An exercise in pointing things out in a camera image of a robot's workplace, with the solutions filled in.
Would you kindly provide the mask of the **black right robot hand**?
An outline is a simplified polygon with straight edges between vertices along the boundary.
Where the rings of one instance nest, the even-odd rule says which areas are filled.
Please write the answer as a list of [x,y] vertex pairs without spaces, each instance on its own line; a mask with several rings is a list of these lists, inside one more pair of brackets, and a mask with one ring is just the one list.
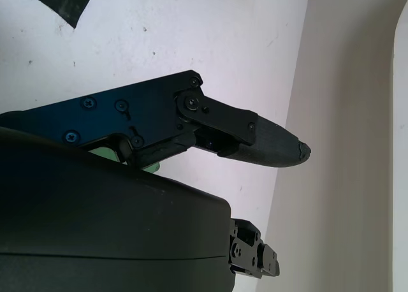
[[306,143],[189,70],[1,115],[2,291],[232,291],[280,274],[229,203],[147,168],[196,147],[274,168]]

